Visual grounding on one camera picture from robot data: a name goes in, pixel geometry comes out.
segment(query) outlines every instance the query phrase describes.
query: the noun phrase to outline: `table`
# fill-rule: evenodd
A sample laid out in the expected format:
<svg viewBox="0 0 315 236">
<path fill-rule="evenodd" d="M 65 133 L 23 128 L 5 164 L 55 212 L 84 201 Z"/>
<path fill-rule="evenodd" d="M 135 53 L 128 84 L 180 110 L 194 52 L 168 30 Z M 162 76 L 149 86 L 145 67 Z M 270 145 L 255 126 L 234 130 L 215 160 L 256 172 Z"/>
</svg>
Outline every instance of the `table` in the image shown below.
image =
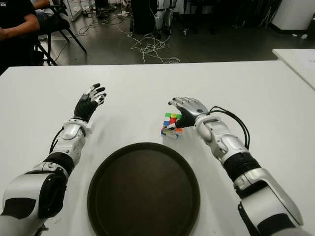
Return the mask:
<svg viewBox="0 0 315 236">
<path fill-rule="evenodd" d="M 272 52 L 315 90 L 315 49 L 273 49 Z"/>
<path fill-rule="evenodd" d="M 105 104 L 92 117 L 94 133 L 70 176 L 62 211 L 47 221 L 46 236 L 94 235 L 87 214 L 90 180 L 111 153 L 138 142 L 171 147 L 194 170 L 201 206 L 192 236 L 249 235 L 237 210 L 240 199 L 209 147 L 191 128 L 177 141 L 160 135 L 165 112 L 176 112 L 167 105 L 174 96 L 237 114 L 251 133 L 252 155 L 296 202 L 304 229 L 315 235 L 315 94 L 297 78 L 281 61 L 10 68 L 0 77 L 0 196 L 12 179 L 47 157 L 82 92 L 100 82 Z M 234 120 L 221 118 L 244 140 Z"/>
</svg>

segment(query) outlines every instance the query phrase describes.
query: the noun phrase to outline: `rubik's cube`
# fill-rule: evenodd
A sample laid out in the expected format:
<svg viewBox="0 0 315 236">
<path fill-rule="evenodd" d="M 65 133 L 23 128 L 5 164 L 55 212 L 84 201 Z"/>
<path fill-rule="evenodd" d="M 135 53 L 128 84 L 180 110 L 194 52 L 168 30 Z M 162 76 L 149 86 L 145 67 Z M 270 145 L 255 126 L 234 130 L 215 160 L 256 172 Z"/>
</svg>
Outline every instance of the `rubik's cube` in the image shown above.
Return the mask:
<svg viewBox="0 0 315 236">
<path fill-rule="evenodd" d="M 163 127 L 168 126 L 168 125 L 173 124 L 173 123 L 176 123 L 176 121 L 179 120 L 180 118 L 182 118 L 182 115 L 165 113 Z M 178 136 L 182 134 L 182 132 L 183 132 L 182 128 L 177 128 L 175 130 L 166 131 L 166 132 L 163 131 L 163 128 L 161 130 L 162 135 L 165 135 L 165 136 L 172 138 L 172 139 L 177 139 Z"/>
</svg>

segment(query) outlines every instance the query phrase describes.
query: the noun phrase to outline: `chair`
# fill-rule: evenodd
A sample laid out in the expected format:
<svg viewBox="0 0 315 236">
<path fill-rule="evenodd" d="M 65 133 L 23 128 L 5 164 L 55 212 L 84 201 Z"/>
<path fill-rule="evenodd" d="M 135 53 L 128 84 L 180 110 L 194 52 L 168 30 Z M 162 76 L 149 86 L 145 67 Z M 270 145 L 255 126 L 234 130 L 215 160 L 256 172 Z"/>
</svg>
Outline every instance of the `chair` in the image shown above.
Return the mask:
<svg viewBox="0 0 315 236">
<path fill-rule="evenodd" d="M 48 36 L 48 46 L 47 51 L 44 50 L 44 48 L 41 46 L 39 40 L 36 42 L 35 46 L 38 47 L 44 55 L 47 57 L 48 64 L 52 63 L 53 65 L 57 65 L 56 62 L 51 58 L 51 34 L 54 32 L 59 31 L 60 34 L 68 41 L 68 37 L 63 33 L 62 30 L 66 30 L 69 32 L 71 37 L 77 42 L 77 44 L 81 47 L 84 53 L 87 53 L 86 49 L 83 47 L 83 45 L 80 43 L 80 41 L 77 39 L 77 37 L 73 34 L 73 32 L 70 30 L 70 24 L 67 20 L 63 19 L 60 14 L 63 13 L 66 16 L 68 15 L 66 12 L 66 5 L 63 1 L 60 2 L 60 4 L 51 5 L 50 9 L 54 12 L 54 15 L 49 17 L 49 20 L 47 22 L 47 27 L 45 29 L 41 29 L 40 32 L 38 32 L 38 35 L 46 34 Z"/>
</svg>

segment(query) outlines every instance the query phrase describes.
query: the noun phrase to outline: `floor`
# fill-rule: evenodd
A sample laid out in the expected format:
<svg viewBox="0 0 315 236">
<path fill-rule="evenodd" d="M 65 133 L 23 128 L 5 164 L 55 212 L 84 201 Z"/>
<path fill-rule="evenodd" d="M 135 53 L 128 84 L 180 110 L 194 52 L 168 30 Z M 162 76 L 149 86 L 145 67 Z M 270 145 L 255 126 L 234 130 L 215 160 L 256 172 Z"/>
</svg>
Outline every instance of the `floor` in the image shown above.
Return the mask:
<svg viewBox="0 0 315 236">
<path fill-rule="evenodd" d="M 118 29 L 120 27 L 121 30 L 128 31 L 129 19 L 110 15 L 107 20 L 107 24 L 101 22 L 102 24 L 93 24 L 88 28 L 91 22 L 97 22 L 95 16 L 88 18 L 81 15 L 71 24 L 71 29 L 74 33 L 88 29 L 78 37 L 88 53 L 85 55 L 72 38 L 70 44 L 66 45 L 65 39 L 55 33 L 56 36 L 52 39 L 52 58 L 57 58 L 64 47 L 57 60 L 58 65 L 143 64 L 142 53 L 137 49 L 130 50 L 135 41 Z M 315 41 L 279 35 L 271 28 L 220 26 L 216 35 L 209 33 L 205 22 L 198 28 L 199 33 L 189 31 L 184 36 L 181 23 L 174 21 L 171 37 L 167 41 L 170 48 L 159 50 L 159 56 L 176 57 L 180 63 L 275 60 L 277 58 L 271 52 L 273 48 L 315 48 Z M 141 35 L 134 37 L 138 40 L 142 38 Z M 166 38 L 166 35 L 162 35 L 162 41 Z M 153 40 L 143 41 L 143 45 L 147 43 L 153 43 Z M 145 56 L 145 63 L 161 63 L 161 60 Z"/>
</svg>

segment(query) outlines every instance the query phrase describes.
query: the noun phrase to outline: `round tray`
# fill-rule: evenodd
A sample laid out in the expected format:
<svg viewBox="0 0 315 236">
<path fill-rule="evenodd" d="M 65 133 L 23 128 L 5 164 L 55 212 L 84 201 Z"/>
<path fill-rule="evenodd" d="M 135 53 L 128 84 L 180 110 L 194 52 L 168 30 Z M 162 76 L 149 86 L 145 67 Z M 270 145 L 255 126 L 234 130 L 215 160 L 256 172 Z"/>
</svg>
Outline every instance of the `round tray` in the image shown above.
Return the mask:
<svg viewBox="0 0 315 236">
<path fill-rule="evenodd" d="M 188 236 L 200 205 L 197 179 L 174 150 L 138 143 L 111 154 L 93 176 L 88 213 L 98 236 Z"/>
</svg>

